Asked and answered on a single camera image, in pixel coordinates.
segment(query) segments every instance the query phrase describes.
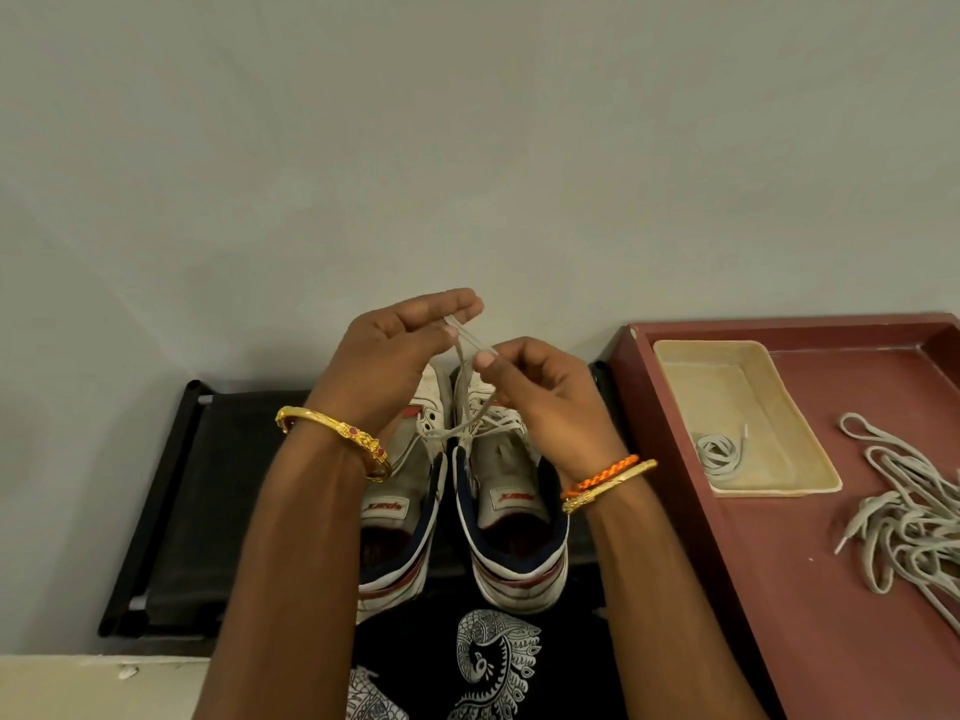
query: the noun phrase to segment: beige plastic tray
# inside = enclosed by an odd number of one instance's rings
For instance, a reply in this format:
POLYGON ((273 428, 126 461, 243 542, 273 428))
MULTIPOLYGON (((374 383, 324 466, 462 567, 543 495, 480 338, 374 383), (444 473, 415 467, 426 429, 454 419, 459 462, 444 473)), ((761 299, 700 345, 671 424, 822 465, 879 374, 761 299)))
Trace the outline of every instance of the beige plastic tray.
POLYGON ((748 427, 735 476, 710 483, 717 496, 808 496, 843 487, 761 343, 658 340, 654 353, 687 434, 725 435, 739 444, 748 427))

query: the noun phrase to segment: shoe tongue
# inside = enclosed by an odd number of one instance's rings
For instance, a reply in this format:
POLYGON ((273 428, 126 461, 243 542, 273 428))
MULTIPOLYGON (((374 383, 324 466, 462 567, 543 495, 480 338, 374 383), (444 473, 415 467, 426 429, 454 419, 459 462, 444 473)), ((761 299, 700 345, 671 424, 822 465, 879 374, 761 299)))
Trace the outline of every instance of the shoe tongue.
POLYGON ((390 479, 366 484, 360 505, 361 528, 388 528, 410 536, 414 534, 420 522, 423 495, 422 490, 412 488, 423 482, 423 474, 430 472, 430 460, 419 442, 417 417, 403 418, 387 446, 387 454, 394 463, 401 459, 402 462, 390 479))
POLYGON ((480 530, 518 515, 550 522, 550 513, 537 488, 537 467, 520 435, 506 432, 478 438, 473 443, 471 459, 480 481, 480 530))

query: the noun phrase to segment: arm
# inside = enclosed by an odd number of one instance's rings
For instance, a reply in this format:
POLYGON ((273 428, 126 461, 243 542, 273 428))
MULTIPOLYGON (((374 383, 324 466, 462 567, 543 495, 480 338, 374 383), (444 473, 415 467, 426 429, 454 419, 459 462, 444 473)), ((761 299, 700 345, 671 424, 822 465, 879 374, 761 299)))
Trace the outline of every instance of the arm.
MULTIPOLYGON (((453 345, 470 289, 365 313, 350 325, 306 406, 381 434, 414 396, 430 357, 453 345)), ((342 720, 360 572, 363 453, 296 423, 260 489, 195 720, 342 720)))
MULTIPOLYGON (((626 456, 587 365, 534 338, 474 366, 520 412, 566 490, 626 456)), ((634 478, 584 508, 631 718, 765 717, 650 485, 634 478)))

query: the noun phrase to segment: sneaker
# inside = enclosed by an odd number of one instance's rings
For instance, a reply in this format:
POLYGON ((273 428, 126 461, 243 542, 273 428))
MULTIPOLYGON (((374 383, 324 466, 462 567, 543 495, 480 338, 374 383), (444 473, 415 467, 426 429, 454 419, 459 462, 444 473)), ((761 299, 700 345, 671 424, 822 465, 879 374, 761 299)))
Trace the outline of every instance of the sneaker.
MULTIPOLYGON (((475 417, 494 390, 464 365, 455 388, 458 423, 475 417)), ((452 464, 480 593, 513 614, 552 607, 567 583, 570 517, 561 510, 556 470, 541 465, 521 415, 490 405, 458 439, 452 464)))
POLYGON ((392 474, 382 483, 366 484, 357 624, 424 589, 448 472, 445 443, 431 435, 447 430, 451 402, 450 378, 428 363, 387 445, 392 474))

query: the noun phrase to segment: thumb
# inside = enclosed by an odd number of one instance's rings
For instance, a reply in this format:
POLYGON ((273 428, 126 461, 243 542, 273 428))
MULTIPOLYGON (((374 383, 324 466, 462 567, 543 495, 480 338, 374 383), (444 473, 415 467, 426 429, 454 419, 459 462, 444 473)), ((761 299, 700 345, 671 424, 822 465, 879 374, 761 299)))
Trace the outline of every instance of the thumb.
POLYGON ((434 356, 450 349, 457 331, 452 325, 434 323, 399 337, 402 349, 417 362, 426 364, 434 356))
POLYGON ((480 351, 473 357, 473 368, 477 374, 496 387, 497 393, 510 402, 510 407, 520 412, 533 409, 548 392, 542 386, 534 384, 510 361, 490 351, 480 351))

